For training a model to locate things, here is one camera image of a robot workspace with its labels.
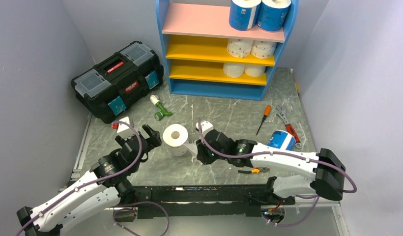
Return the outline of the plain white roll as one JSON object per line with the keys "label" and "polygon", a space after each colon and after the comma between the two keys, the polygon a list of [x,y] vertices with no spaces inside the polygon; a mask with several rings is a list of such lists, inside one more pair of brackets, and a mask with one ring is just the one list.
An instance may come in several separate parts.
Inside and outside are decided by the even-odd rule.
{"label": "plain white roll", "polygon": [[223,71],[224,74],[231,78],[239,78],[243,75],[245,70],[245,65],[241,63],[224,63]]}
{"label": "plain white roll", "polygon": [[265,73],[266,66],[248,64],[244,68],[244,73],[251,77],[259,77]]}

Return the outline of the white dotted roll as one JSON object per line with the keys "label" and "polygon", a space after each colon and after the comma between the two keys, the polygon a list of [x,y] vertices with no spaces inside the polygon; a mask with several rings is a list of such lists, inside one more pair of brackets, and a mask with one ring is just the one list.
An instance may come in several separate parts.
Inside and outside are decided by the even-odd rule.
{"label": "white dotted roll", "polygon": [[244,58],[251,54],[253,40],[228,39],[227,52],[236,58]]}

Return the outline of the blue cartoon roll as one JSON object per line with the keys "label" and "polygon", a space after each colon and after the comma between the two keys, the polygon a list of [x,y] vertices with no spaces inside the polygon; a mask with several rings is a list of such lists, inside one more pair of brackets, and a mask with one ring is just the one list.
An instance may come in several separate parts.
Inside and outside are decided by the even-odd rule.
{"label": "blue cartoon roll", "polygon": [[262,0],[257,17],[257,26],[268,32],[279,31],[290,6],[290,0]]}

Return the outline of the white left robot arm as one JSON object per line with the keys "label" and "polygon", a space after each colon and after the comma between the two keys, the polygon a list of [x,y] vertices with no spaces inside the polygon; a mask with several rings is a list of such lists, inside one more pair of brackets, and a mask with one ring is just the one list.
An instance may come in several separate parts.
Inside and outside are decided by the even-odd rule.
{"label": "white left robot arm", "polygon": [[25,206],[17,211],[21,228],[16,233],[27,236],[58,236],[80,221],[107,208],[135,203],[136,191],[127,179],[148,160],[151,150],[162,144],[160,133],[144,124],[148,138],[142,137],[132,125],[130,138],[117,135],[119,148],[99,158],[76,182],[47,202]]}

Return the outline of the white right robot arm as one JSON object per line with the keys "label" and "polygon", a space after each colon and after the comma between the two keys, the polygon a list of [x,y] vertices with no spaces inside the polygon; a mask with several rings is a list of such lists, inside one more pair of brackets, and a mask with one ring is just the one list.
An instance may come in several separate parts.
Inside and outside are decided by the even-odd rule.
{"label": "white right robot arm", "polygon": [[340,201],[346,168],[330,149],[319,152],[296,152],[270,147],[253,140],[232,140],[215,129],[201,133],[196,140],[197,159],[204,165],[225,160],[236,167],[265,167],[293,173],[290,177],[270,177],[264,198],[270,204],[294,195],[316,194]]}

